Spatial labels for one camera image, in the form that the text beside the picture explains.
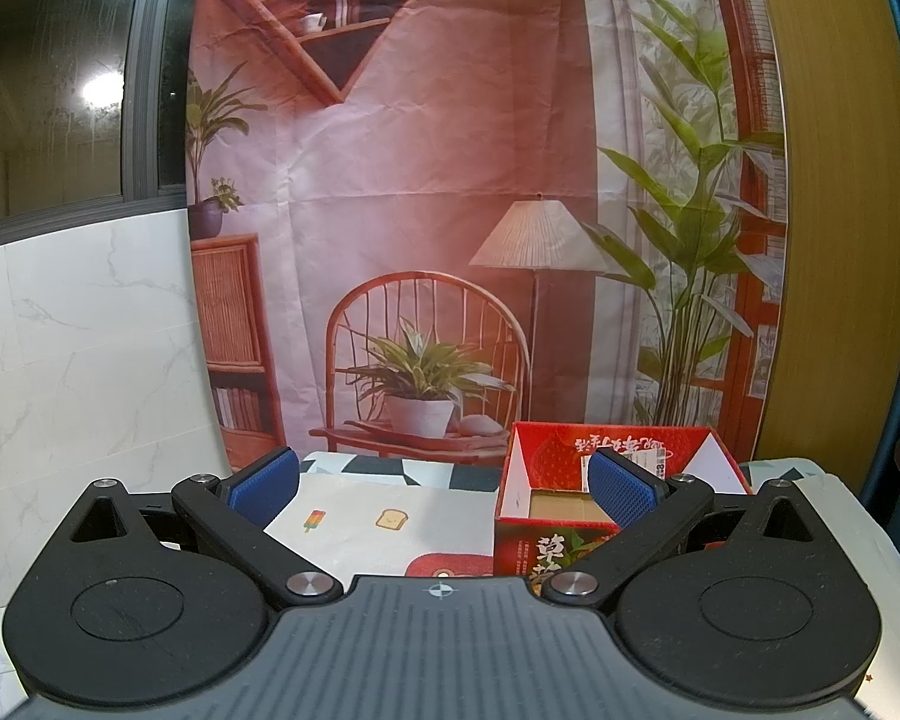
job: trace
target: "printed label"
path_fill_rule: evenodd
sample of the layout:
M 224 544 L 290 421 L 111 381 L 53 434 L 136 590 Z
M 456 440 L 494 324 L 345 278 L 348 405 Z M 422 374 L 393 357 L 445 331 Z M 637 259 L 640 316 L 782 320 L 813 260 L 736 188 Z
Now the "printed label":
M 664 446 L 655 446 L 650 449 L 635 449 L 629 452 L 620 452 L 625 458 L 636 463 L 641 469 L 663 479 L 667 475 L 667 449 Z M 590 483 L 587 480 L 587 471 L 590 468 L 592 455 L 584 455 L 580 459 L 581 490 L 590 492 Z

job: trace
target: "photo backdrop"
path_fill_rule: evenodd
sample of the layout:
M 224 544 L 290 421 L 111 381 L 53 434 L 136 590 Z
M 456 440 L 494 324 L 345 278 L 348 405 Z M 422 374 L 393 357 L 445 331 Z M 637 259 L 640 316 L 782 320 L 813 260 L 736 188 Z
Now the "photo backdrop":
M 194 283 L 232 466 L 500 464 L 517 418 L 710 425 L 748 460 L 780 100 L 763 0 L 197 0 Z

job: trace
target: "wooden chair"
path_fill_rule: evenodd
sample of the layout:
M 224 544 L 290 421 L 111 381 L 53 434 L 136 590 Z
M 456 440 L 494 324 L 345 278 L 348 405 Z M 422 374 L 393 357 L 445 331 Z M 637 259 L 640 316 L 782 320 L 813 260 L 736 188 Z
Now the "wooden chair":
M 505 446 L 471 450 L 419 449 L 387 443 L 346 420 L 374 421 L 385 415 L 384 398 L 358 399 L 357 383 L 342 368 L 375 362 L 367 336 L 400 343 L 398 318 L 405 317 L 423 336 L 472 344 L 482 351 L 493 374 L 514 391 L 485 391 L 485 400 L 467 398 L 464 414 L 485 413 L 507 430 L 520 418 L 523 391 L 530 369 L 527 339 L 511 310 L 487 290 L 457 276 L 431 271 L 387 274 L 351 290 L 330 314 L 326 336 L 326 426 L 310 431 L 327 439 L 327 448 L 344 445 L 396 456 L 447 463 L 500 464 Z

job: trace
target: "wooden cabinet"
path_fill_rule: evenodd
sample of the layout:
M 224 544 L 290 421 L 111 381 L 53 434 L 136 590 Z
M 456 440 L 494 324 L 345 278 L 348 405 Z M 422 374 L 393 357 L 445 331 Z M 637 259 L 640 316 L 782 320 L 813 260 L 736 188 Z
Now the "wooden cabinet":
M 256 235 L 190 243 L 200 334 L 232 469 L 286 443 Z

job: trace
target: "strawberry box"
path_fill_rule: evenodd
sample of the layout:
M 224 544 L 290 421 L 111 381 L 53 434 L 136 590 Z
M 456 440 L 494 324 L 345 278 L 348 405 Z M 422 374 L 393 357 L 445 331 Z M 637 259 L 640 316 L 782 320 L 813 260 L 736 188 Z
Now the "strawberry box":
M 518 422 L 494 516 L 493 573 L 543 580 L 620 529 L 587 491 L 590 456 L 608 446 L 661 479 L 691 473 L 717 493 L 751 493 L 739 466 L 706 427 Z

